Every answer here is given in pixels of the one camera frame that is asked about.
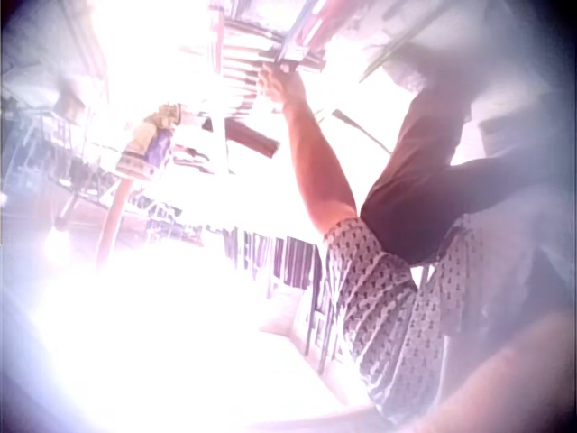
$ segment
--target bright light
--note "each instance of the bright light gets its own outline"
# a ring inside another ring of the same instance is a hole
[[[33,321],[59,383],[92,422],[112,432],[243,422],[243,406],[223,395],[250,385],[230,363],[256,332],[246,295],[258,291],[229,270],[202,248],[168,241],[47,288]]]
[[[52,264],[64,266],[70,263],[71,259],[70,234],[52,228],[48,233],[44,244],[46,258]]]

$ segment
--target cloth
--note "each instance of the cloth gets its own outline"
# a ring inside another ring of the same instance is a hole
[[[418,291],[407,262],[386,253],[360,218],[325,237],[325,275],[343,349],[389,421],[435,397],[443,338],[438,293]]]
[[[430,261],[463,214],[481,212],[541,181],[533,149],[451,166],[471,101],[425,88],[411,103],[397,145],[361,218],[383,249],[411,265]]]
[[[574,302],[571,209],[564,194],[531,188],[462,216],[419,290],[408,263],[385,252],[360,218],[327,234],[325,275],[342,347],[388,421],[402,425],[435,401],[446,336],[464,329],[481,336],[522,314],[536,252],[550,260]]]

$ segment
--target metal bar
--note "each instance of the metal bar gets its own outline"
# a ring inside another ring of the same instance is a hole
[[[303,30],[305,23],[307,22],[307,18],[313,13],[317,3],[318,0],[307,0],[300,13],[298,14],[297,20],[288,31],[288,35],[282,43],[279,54],[277,54],[275,61],[279,62],[287,57],[287,53],[294,46],[295,42],[297,41],[298,34]]]
[[[331,333],[333,331],[334,308],[333,303],[329,303],[328,312],[326,314],[325,335],[323,336],[323,346],[321,348],[321,359],[318,366],[318,374],[322,375],[325,372],[326,358],[328,356],[328,347],[331,343]]]
[[[413,38],[419,35],[425,28],[429,26],[429,24],[439,18],[453,5],[461,1],[463,0],[445,0],[433,11],[429,12],[428,14],[424,14],[414,25],[408,27],[403,33],[401,33],[397,38],[393,39],[389,44],[387,44],[386,47],[384,47],[379,57],[375,59],[375,61],[373,61],[359,76],[357,84],[361,84],[365,79],[370,77],[372,73],[379,69],[382,64],[387,61],[398,49],[400,49],[409,41],[413,40]],[[338,103],[335,105],[330,105],[326,108],[321,108],[315,114],[316,120],[319,123],[322,122],[326,118],[327,113],[333,113],[337,106]]]
[[[33,130],[34,130],[34,121],[32,120],[30,126],[28,127],[28,130],[26,131],[26,134],[24,135],[22,142],[20,144],[18,143],[16,144],[14,152],[12,153],[12,158],[10,159],[10,162],[8,162],[8,168],[6,169],[6,174],[4,177],[6,183],[10,178],[10,173],[14,166],[14,161],[16,161],[16,157],[18,156],[18,151],[28,143],[28,140],[30,139]]]
[[[418,284],[418,287],[420,290],[423,290],[425,288],[426,282],[429,280],[429,271],[431,269],[431,265],[426,264],[425,266],[423,266],[422,271],[421,271],[421,281]]]
[[[208,58],[212,71],[215,74],[215,88],[213,98],[215,103],[212,107],[211,119],[213,134],[224,145],[224,158],[220,169],[228,174],[228,144],[226,142],[226,130],[224,126],[224,101],[220,97],[224,87],[223,78],[223,46],[224,46],[224,8],[221,5],[211,5],[208,8],[210,14],[210,32],[215,35],[215,41],[208,44]]]
[[[317,274],[319,272],[321,272],[321,270],[317,269],[318,266],[316,266],[316,255],[313,253],[313,258],[312,258],[312,268],[313,268],[313,293],[312,293],[312,299],[310,301],[310,310],[308,313],[308,328],[307,328],[307,341],[305,343],[305,356],[308,356],[308,352],[310,350],[310,338],[313,335],[313,325],[314,325],[314,318],[315,318],[315,311],[316,311],[316,302],[318,300],[318,293],[320,291],[320,284],[322,283],[321,281],[317,281]]]

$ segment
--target pole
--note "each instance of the pole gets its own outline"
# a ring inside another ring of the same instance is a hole
[[[130,197],[132,187],[132,179],[122,179],[118,184],[118,189],[114,194],[112,206],[108,210],[105,225],[102,229],[102,234],[100,235],[100,241],[98,243],[98,250],[96,252],[96,268],[98,270],[101,270],[106,265],[106,262],[114,249],[118,230],[120,229],[120,224],[122,222],[124,206]]]
[[[16,147],[14,148],[14,152],[12,153],[12,157],[10,158],[10,162],[8,162],[8,168],[6,169],[6,174],[5,174],[5,183],[8,183],[8,179],[10,179],[10,172],[13,169],[14,166],[14,161],[16,161],[16,158],[18,156],[18,151],[25,147],[26,144],[28,143],[28,140],[30,139],[30,136],[32,135],[32,131],[34,130],[34,121],[31,121],[30,126],[28,127],[28,130],[26,131],[26,134],[24,135],[24,138],[22,140],[22,142],[20,144],[16,144]]]

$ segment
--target sleeve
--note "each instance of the sleeve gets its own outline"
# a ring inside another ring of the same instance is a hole
[[[428,327],[429,322],[413,314],[417,286],[408,264],[384,252],[360,218],[336,225],[323,247],[343,350],[379,411],[395,423],[410,417],[424,403],[420,368],[419,374],[412,372],[429,351],[409,350],[408,338],[415,334],[416,339],[419,324]],[[416,327],[410,332],[409,323]]]

